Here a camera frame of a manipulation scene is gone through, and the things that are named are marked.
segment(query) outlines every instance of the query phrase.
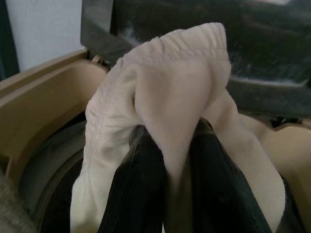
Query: laundry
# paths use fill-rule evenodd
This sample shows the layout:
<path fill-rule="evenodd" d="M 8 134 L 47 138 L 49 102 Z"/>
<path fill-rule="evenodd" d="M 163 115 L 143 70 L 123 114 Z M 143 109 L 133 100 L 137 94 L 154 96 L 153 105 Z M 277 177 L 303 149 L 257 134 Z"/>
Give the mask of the laundry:
<path fill-rule="evenodd" d="M 146 127 L 163 154 L 169 184 L 166 232 L 189 232 L 191 216 L 182 211 L 191 209 L 190 172 L 185 168 L 201 117 L 243 172 L 275 232 L 285 207 L 284 184 L 240 119 L 225 89 L 229 75 L 225 30 L 219 23 L 168 33 L 120 58 L 86 108 L 86 145 L 72 190 L 71 232 L 97 232 L 115 171 L 137 125 Z"/>

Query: white cloth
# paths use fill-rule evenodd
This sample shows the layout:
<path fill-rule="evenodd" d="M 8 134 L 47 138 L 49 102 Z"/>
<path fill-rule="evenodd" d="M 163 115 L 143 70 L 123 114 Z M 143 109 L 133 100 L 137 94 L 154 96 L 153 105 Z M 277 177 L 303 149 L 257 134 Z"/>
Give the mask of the white cloth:
<path fill-rule="evenodd" d="M 71 232 L 97 231 L 114 172 L 138 124 L 146 126 L 161 149 L 169 175 L 166 232 L 190 232 L 191 226 L 183 225 L 191 219 L 191 200 L 186 201 L 188 207 L 181 206 L 176 196 L 180 189 L 190 195 L 189 182 L 182 188 L 179 184 L 200 117 L 211 122 L 275 231 L 285 206 L 283 182 L 259 141 L 241 122 L 225 90 L 229 74 L 225 30 L 219 23 L 154 38 L 120 58 L 86 108 L 86 145 L 81 174 L 72 190 Z M 183 208 L 186 216 L 179 215 Z"/>

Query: washing machine lid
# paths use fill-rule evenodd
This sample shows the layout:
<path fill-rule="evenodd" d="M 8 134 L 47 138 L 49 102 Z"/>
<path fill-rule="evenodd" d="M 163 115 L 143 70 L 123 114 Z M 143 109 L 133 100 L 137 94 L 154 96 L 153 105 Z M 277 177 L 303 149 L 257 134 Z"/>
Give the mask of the washing machine lid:
<path fill-rule="evenodd" d="M 114 64 L 155 36 L 206 22 L 226 28 L 227 89 L 241 112 L 311 117 L 307 0 L 83 0 L 81 42 Z"/>

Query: gray fabric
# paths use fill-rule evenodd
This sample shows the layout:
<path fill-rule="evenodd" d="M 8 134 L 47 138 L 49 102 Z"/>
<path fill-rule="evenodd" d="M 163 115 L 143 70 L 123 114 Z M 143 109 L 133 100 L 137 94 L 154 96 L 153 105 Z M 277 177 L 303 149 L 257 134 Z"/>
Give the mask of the gray fabric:
<path fill-rule="evenodd" d="M 13 187 L 0 171 L 0 232 L 35 233 L 36 229 Z"/>

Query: white wall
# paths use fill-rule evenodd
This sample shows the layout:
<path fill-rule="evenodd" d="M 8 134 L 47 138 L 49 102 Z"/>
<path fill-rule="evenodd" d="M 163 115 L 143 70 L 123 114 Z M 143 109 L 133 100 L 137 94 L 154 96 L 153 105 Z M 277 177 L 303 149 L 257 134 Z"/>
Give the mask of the white wall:
<path fill-rule="evenodd" d="M 6 0 L 21 71 L 82 48 L 82 0 Z"/>

